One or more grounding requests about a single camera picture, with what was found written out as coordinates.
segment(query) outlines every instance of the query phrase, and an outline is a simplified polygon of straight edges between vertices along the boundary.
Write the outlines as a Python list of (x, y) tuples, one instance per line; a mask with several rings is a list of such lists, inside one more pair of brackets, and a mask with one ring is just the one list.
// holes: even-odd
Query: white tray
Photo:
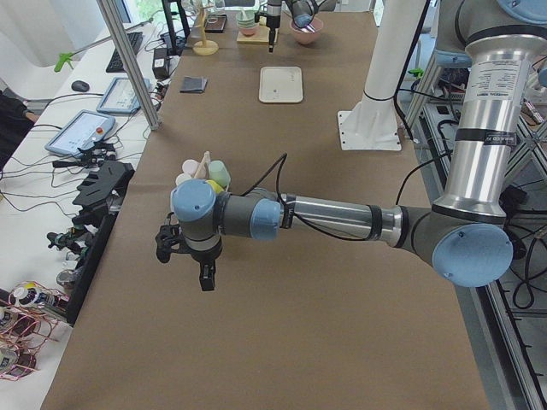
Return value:
[(258, 99), (263, 103), (299, 103), (303, 100), (300, 67), (263, 67)]

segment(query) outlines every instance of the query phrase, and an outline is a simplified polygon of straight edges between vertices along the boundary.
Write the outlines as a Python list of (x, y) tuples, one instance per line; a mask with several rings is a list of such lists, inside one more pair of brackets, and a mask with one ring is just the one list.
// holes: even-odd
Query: white desk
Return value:
[[(150, 79), (152, 84), (156, 82), (151, 68), (153, 53), (144, 51), (144, 47), (151, 39), (157, 37), (159, 34), (157, 28), (157, 26), (149, 24), (135, 29), (135, 31), (144, 32), (143, 45), (137, 60), (143, 76)], [(103, 38), (106, 35), (108, 32), (104, 31), (98, 38)], [(70, 86), (76, 79), (87, 82), (91, 87), (89, 92), (104, 93), (112, 78), (125, 75), (124, 73), (104, 72), (113, 50), (114, 45), (111, 41), (88, 50), (75, 70), (68, 76), (62, 88), (56, 93), (56, 97), (74, 93)], [(172, 63), (172, 67), (176, 67), (176, 61), (172, 61)], [(37, 124), (65, 126), (80, 110), (95, 110), (98, 103), (99, 97), (84, 95), (56, 100), (44, 111)], [(126, 120), (126, 116), (117, 117), (115, 129), (122, 126)], [(63, 172), (63, 169), (58, 170), (54, 185), (62, 186), (51, 187), (52, 166), (50, 162), (56, 158), (54, 156), (46, 157), (49, 153), (44, 149), (44, 145), (53, 138), (56, 132), (56, 129), (45, 126), (37, 127), (29, 132), (12, 159), (4, 167), (4, 178), (0, 181), (0, 188), (2, 191), (18, 195), (59, 197), (48, 199), (7, 195), (7, 198), (16, 207), (26, 209), (42, 202), (57, 201), (59, 207), (66, 214), (78, 213), (79, 207), (74, 206), (72, 200), (78, 195), (78, 191), (75, 189), (88, 171), (82, 170), (81, 173), (72, 175), (69, 172)], [(134, 115), (118, 135), (120, 142), (115, 145), (118, 159), (130, 162), (136, 168), (140, 157), (139, 153), (144, 150), (149, 132), (150, 129), (142, 113)], [(32, 164), (42, 158), (44, 160), (39, 163), (43, 165), (18, 172), (26, 168), (18, 161)], [(76, 172), (80, 168), (75, 167), (72, 170)], [(70, 218), (53, 203), (21, 213), (13, 209), (5, 199), (0, 201), (0, 215), (2, 229), (0, 249), (3, 261), (0, 288), (10, 291), (22, 281), (34, 280), (45, 287), (60, 289), (56, 285), (56, 275), (64, 268), (63, 262), (67, 252), (66, 250), (59, 252), (55, 249), (48, 249), (49, 241), (46, 234), (50, 231), (65, 232), (72, 225)], [(69, 326), (59, 324), (53, 335), (57, 342), (47, 342), (38, 353), (38, 370), (36, 372), (17, 382), (0, 380), (0, 396), (2, 397), (0, 410), (32, 410), (40, 407), (55, 375), (70, 333)]]

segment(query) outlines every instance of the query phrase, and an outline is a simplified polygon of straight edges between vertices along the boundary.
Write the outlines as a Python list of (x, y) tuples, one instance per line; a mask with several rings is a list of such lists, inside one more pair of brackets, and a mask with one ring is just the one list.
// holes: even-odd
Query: table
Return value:
[[(321, 19), (308, 47), (283, 19), (269, 54), (237, 45), (230, 15), (211, 35), (218, 53), (183, 55), (44, 410), (488, 408), (454, 288), (413, 255), (304, 229), (272, 243), (229, 237), (212, 293), (190, 257), (155, 258), (180, 164), (205, 150), (226, 163), (234, 192), (287, 152), (283, 191), (393, 204), (412, 144), (365, 152), (338, 141), (336, 113), (362, 96), (373, 16)], [(259, 103), (265, 66), (299, 66), (303, 102)], [(206, 91), (179, 94), (185, 75), (207, 77)], [(402, 203), (428, 206), (418, 178)]]
[[(147, 44), (149, 40), (157, 37), (159, 34), (157, 28), (155, 25), (147, 25), (137, 29), (144, 32), (143, 44)], [(99, 35), (99, 38), (106, 35), (108, 32), (105, 30)], [(74, 91), (71, 90), (70, 85), (76, 79), (88, 82), (91, 86), (89, 92), (105, 92), (112, 78), (124, 75), (124, 73), (104, 72), (113, 50), (112, 42), (88, 50), (68, 76), (62, 88), (56, 93), (56, 97), (73, 94)], [(138, 63), (142, 68), (143, 76), (155, 83), (151, 68), (152, 57), (152, 52), (141, 50), (138, 53)], [(40, 116), (37, 124), (64, 126), (81, 109), (95, 110), (98, 102), (99, 97), (93, 96), (76, 96), (56, 100)], [(127, 116), (118, 117), (116, 129), (119, 129), (127, 120)], [(7, 198), (18, 208), (30, 208), (41, 202), (57, 201), (65, 214), (78, 212), (79, 207), (74, 206), (72, 200), (78, 194), (75, 188), (86, 176), (86, 170), (76, 175), (63, 173), (62, 170), (57, 171), (53, 184), (62, 186), (52, 188), (50, 185), (52, 181), (50, 163), (55, 160), (55, 157), (46, 157), (48, 152), (44, 149), (44, 145), (53, 138), (56, 132), (57, 129), (47, 126), (39, 126), (30, 131), (15, 151), (12, 159), (4, 167), (0, 188), (2, 191), (18, 195), (59, 197), (48, 199), (7, 195)], [(136, 168), (149, 132), (146, 119), (141, 113), (132, 117), (119, 132), (120, 142), (115, 145), (118, 158), (124, 162), (131, 162)], [(29, 168), (23, 173), (17, 172), (26, 168), (19, 161), (23, 164), (32, 164), (42, 158), (44, 159), (40, 163), (43, 165)], [(72, 225), (71, 220), (65, 214), (52, 203), (21, 213), (14, 210), (6, 199), (0, 201), (3, 233), (0, 235), (0, 248), (3, 250), (3, 271), (5, 272), (0, 280), (0, 288), (12, 290), (18, 283), (25, 280), (35, 280), (48, 288), (59, 288), (56, 285), (56, 275), (65, 268), (66, 251), (57, 252), (54, 249), (48, 249), (49, 241), (46, 239), (46, 234), (50, 231), (65, 232)], [(2, 395), (0, 408), (2, 410), (39, 408), (55, 375), (71, 330), (64, 324), (57, 326), (53, 336), (58, 342), (48, 342), (40, 350), (37, 372), (15, 383), (0, 381)]]

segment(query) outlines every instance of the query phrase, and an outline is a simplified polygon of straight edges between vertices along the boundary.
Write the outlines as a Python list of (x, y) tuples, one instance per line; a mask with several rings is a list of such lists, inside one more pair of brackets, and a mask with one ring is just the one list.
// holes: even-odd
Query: tablet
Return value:
[(112, 115), (83, 109), (45, 145), (45, 148), (54, 154), (79, 158), (79, 149), (89, 149), (96, 141), (101, 141), (112, 130), (115, 122)]
[[(144, 86), (150, 89), (150, 81), (144, 79)], [(97, 106), (97, 112), (112, 115), (129, 115), (140, 108), (131, 81), (125, 77), (116, 77)]]

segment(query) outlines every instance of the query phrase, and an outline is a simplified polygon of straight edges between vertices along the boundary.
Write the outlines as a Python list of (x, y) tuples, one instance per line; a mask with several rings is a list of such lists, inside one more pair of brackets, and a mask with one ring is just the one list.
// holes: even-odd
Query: pink bowl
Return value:
[(258, 23), (255, 24), (254, 27), (251, 27), (251, 28), (245, 28), (245, 27), (238, 27), (239, 28), (239, 31), (244, 35), (244, 36), (247, 36), (247, 37), (250, 37), (250, 36), (253, 36), (256, 34), (256, 32), (258, 31)]
[(321, 35), (321, 30), (323, 29), (323, 21), (319, 20), (317, 17), (311, 21), (308, 27), (300, 29), (294, 25), (294, 21), (291, 21), (291, 34), (294, 39), (300, 44), (310, 44), (313, 43)]

